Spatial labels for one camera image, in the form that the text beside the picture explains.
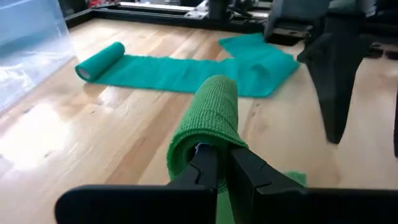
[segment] teal fabric roll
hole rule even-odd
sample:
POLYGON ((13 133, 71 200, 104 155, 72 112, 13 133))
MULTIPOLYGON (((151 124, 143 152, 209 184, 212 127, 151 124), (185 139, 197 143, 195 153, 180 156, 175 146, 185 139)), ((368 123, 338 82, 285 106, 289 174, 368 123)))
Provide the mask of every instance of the teal fabric roll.
POLYGON ((80 78, 98 84, 194 93, 212 75, 226 75, 238 85, 238 95, 270 95, 299 63, 293 56, 264 43, 261 34, 221 39, 234 58, 214 60, 174 59, 124 55, 116 42, 77 65, 80 78))

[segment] green fabric roll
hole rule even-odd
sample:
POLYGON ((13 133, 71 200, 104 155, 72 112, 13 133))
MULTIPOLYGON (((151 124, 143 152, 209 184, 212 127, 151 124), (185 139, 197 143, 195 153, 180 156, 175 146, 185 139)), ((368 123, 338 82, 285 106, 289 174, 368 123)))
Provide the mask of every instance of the green fabric roll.
POLYGON ((270 95, 298 67, 293 56, 264 43, 261 34, 220 40, 235 58, 174 59, 124 55, 116 42, 77 65, 80 78, 97 84, 194 93, 212 75, 226 75, 238 84, 238 95, 270 95))
MULTIPOLYGON (((247 147, 237 133, 237 92, 235 82, 224 75, 214 75, 203 82, 175 131, 167 151, 167 167, 171 179, 179 175, 190 162, 189 151, 197 143, 211 144, 220 152, 226 152, 230 143, 247 147)), ((305 184, 305 174, 290 172, 287 175, 305 184)), ((219 182, 217 223, 234 223, 224 180, 219 182)))

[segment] wooden surface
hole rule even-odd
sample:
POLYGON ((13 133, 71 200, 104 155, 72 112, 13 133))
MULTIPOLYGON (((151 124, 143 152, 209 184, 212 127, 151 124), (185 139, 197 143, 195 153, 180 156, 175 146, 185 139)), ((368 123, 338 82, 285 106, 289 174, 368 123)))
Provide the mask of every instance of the wooden surface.
MULTIPOLYGON (((175 58, 228 57, 217 40, 236 34, 93 20, 70 31, 84 60, 120 41, 126 52, 175 58)), ((301 45, 280 47, 297 55, 301 45)), ((61 68, 0 117, 0 223, 54 223, 53 205, 83 184, 166 184, 165 154, 192 95, 90 85, 61 68)), ((398 65, 364 60, 345 134, 326 143, 305 66, 266 99, 239 99, 239 134, 280 171, 311 187, 398 189, 392 150, 398 65)))

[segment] teal fabric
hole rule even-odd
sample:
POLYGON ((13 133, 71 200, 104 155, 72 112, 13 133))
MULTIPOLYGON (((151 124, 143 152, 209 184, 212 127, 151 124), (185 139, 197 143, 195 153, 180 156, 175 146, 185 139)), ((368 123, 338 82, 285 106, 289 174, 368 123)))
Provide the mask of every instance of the teal fabric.
POLYGON ((125 55, 116 42, 76 66, 84 80, 104 85, 194 93, 212 75, 226 75, 238 85, 239 96, 270 95, 298 67, 293 56, 264 43, 261 34, 221 39, 234 58, 174 59, 125 55))

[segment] unrolled teal fabric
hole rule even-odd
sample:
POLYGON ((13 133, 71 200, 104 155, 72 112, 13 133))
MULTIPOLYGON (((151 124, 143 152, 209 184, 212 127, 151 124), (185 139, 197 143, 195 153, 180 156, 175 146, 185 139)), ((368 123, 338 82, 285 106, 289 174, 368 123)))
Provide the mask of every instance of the unrolled teal fabric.
POLYGON ((194 93, 212 75, 226 75, 238 85, 238 95, 270 95, 298 67, 293 56, 264 43, 261 34, 221 39, 234 58, 214 60, 174 59, 125 55, 115 42, 75 67, 92 83, 194 93))

